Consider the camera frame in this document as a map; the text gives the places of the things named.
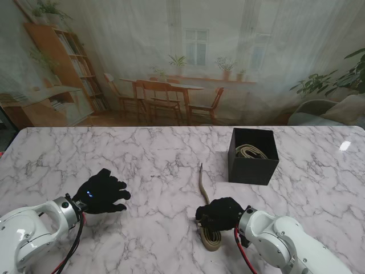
desk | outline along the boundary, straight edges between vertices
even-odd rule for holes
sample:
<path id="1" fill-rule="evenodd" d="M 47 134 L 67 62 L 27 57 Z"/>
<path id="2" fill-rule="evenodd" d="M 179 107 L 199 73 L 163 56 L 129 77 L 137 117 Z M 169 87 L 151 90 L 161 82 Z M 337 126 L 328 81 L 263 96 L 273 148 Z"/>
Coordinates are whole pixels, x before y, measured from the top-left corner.
<path id="1" fill-rule="evenodd" d="M 126 79 L 126 78 L 119 78 L 122 81 L 131 82 L 133 86 L 133 95 L 136 100 L 136 106 L 137 106 L 137 118 L 139 120 L 139 111 L 138 111 L 138 103 L 137 103 L 137 79 Z M 169 83 L 172 86 L 172 91 L 181 92 L 184 96 L 184 104 L 185 104 L 185 114 L 186 114 L 186 123 L 188 126 L 191 125 L 191 117 L 190 117 L 190 111 L 189 111 L 189 90 L 203 90 L 203 87 L 197 87 L 197 86 L 191 86 L 188 84 L 174 84 Z"/>
<path id="2" fill-rule="evenodd" d="M 0 215 L 76 193 L 105 167 L 127 183 L 123 213 L 87 214 L 65 273 L 250 273 L 234 242 L 207 251 L 194 221 L 204 199 L 231 196 L 270 214 L 296 218 L 353 274 L 365 269 L 365 132 L 359 127 L 256 127 L 274 131 L 279 165 L 268 186 L 227 183 L 232 127 L 27 128 L 0 159 Z M 339 147 L 351 142 L 347 150 Z M 77 229 L 33 266 L 47 274 L 63 260 Z M 253 247 L 258 273 L 281 274 Z"/>

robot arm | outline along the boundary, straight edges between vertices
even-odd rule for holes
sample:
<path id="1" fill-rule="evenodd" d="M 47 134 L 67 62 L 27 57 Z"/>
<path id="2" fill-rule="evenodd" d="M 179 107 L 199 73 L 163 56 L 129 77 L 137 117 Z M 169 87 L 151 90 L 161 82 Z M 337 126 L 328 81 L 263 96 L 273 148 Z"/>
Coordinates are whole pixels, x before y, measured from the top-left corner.
<path id="1" fill-rule="evenodd" d="M 343 262 L 291 217 L 274 217 L 248 208 L 238 229 L 244 242 L 251 242 L 262 258 L 283 274 L 351 274 Z"/>
<path id="2" fill-rule="evenodd" d="M 56 222 L 58 230 L 51 234 L 39 214 L 46 213 Z M 66 198 L 35 207 L 15 209 L 0 218 L 0 273 L 18 274 L 52 248 L 55 241 L 78 222 Z"/>
<path id="3" fill-rule="evenodd" d="M 67 194 L 53 201 L 34 207 L 15 209 L 0 218 L 0 273 L 25 273 L 39 257 L 44 255 L 55 242 L 82 219 L 82 212 L 99 214 L 125 210 L 124 204 L 114 204 L 119 199 L 128 200 L 131 194 L 124 190 L 127 185 L 110 171 L 102 169 L 82 184 L 71 199 Z M 48 231 L 39 215 L 48 216 L 58 226 L 55 233 Z M 80 224 L 78 236 L 82 230 Z"/>
<path id="4" fill-rule="evenodd" d="M 288 216 L 271 216 L 250 206 L 246 210 L 232 198 L 199 207 L 196 220 L 211 231 L 230 230 L 238 223 L 241 243 L 251 243 L 270 265 L 283 274 L 351 274 L 323 244 Z"/>

bookshelf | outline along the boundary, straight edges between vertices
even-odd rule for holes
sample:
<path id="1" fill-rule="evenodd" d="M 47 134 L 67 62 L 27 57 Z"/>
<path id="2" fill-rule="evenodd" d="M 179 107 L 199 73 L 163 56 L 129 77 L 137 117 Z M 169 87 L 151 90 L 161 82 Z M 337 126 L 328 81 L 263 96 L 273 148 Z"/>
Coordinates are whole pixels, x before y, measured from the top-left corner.
<path id="1" fill-rule="evenodd" d="M 110 109 L 94 68 L 75 33 L 33 23 L 24 23 L 24 26 L 38 49 L 59 63 L 54 72 L 62 85 L 82 88 L 95 112 Z"/>

wooden chair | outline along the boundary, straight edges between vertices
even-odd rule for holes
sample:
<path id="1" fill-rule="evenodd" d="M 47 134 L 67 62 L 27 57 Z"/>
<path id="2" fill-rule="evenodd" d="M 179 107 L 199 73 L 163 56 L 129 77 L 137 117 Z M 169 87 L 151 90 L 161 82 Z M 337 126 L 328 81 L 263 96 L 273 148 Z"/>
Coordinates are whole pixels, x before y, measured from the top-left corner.
<path id="1" fill-rule="evenodd" d="M 209 106 L 197 106 L 197 105 L 189 104 L 190 116 L 192 116 L 193 110 L 207 111 L 210 114 L 210 118 L 212 119 L 213 124 L 217 124 L 216 117 L 214 116 L 214 110 L 218 106 L 218 103 L 219 103 L 219 100 L 221 99 L 223 91 L 224 91 L 223 87 L 216 88 L 217 96 L 214 99 L 213 104 L 210 107 Z"/>
<path id="2" fill-rule="evenodd" d="M 150 77 L 151 81 L 158 81 L 158 79 L 156 77 Z M 174 83 L 174 84 L 180 84 L 179 80 L 174 80 L 174 79 L 167 79 L 168 83 Z M 170 102 L 173 103 L 177 103 L 177 108 L 179 110 L 180 113 L 180 118 L 181 120 L 183 120 L 183 114 L 181 113 L 181 108 L 180 108 L 180 101 L 179 101 L 179 96 L 177 96 L 177 92 L 175 91 L 175 95 L 176 95 L 176 100 L 170 99 Z M 156 92 L 154 94 L 154 97 L 151 98 L 152 100 L 158 100 L 158 101 L 166 101 L 165 99 L 161 99 L 161 98 L 157 98 L 156 97 Z M 157 107 L 155 106 L 155 119 L 157 119 Z"/>
<path id="3" fill-rule="evenodd" d="M 160 107 L 173 110 L 175 113 L 176 122 L 178 125 L 180 125 L 179 116 L 177 115 L 177 113 L 180 110 L 178 108 L 178 104 L 176 102 L 171 101 L 169 98 L 168 92 L 171 90 L 171 85 L 169 83 L 137 80 L 137 86 L 141 87 L 143 90 L 143 97 L 144 97 L 143 102 L 147 109 L 147 119 L 149 122 L 152 122 L 151 107 Z M 148 99 L 146 96 L 146 90 L 151 90 L 155 94 L 157 91 L 165 92 L 166 99 L 159 99 L 159 98 Z"/>
<path id="4" fill-rule="evenodd" d="M 136 105 L 135 99 L 133 97 L 122 96 L 119 93 L 119 90 L 117 89 L 117 87 L 114 83 L 114 77 L 112 75 L 110 75 L 109 73 L 104 73 L 104 77 L 105 77 L 106 81 L 108 82 L 111 90 L 114 92 L 114 94 L 118 98 L 120 115 L 122 113 L 124 113 L 124 117 L 127 117 L 127 112 L 128 111 L 127 111 L 126 105 L 135 106 Z M 143 104 L 143 99 L 138 98 L 137 101 L 138 101 L 138 103 L 137 103 L 137 118 L 139 120 L 139 109 L 141 108 L 141 112 L 143 114 L 143 111 L 144 111 L 144 113 L 146 113 L 146 108 L 145 108 L 145 105 Z"/>

wooden table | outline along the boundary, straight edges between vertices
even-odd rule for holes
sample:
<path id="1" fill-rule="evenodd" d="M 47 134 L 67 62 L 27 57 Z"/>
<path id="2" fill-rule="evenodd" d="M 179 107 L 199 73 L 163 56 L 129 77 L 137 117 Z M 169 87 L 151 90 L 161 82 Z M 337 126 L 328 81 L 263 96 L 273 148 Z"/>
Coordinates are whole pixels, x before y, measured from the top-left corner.
<path id="1" fill-rule="evenodd" d="M 136 100 L 136 106 L 137 106 L 137 118 L 139 120 L 139 111 L 138 111 L 138 103 L 137 103 L 137 79 L 128 79 L 128 78 L 119 78 L 122 81 L 131 82 L 133 86 L 133 95 Z M 186 123 L 188 126 L 191 125 L 191 117 L 190 117 L 190 111 L 189 111 L 189 90 L 203 90 L 203 87 L 197 87 L 197 86 L 191 86 L 189 84 L 174 84 L 169 83 L 172 87 L 172 91 L 181 92 L 184 96 L 184 104 L 185 104 L 185 112 L 186 112 Z"/>

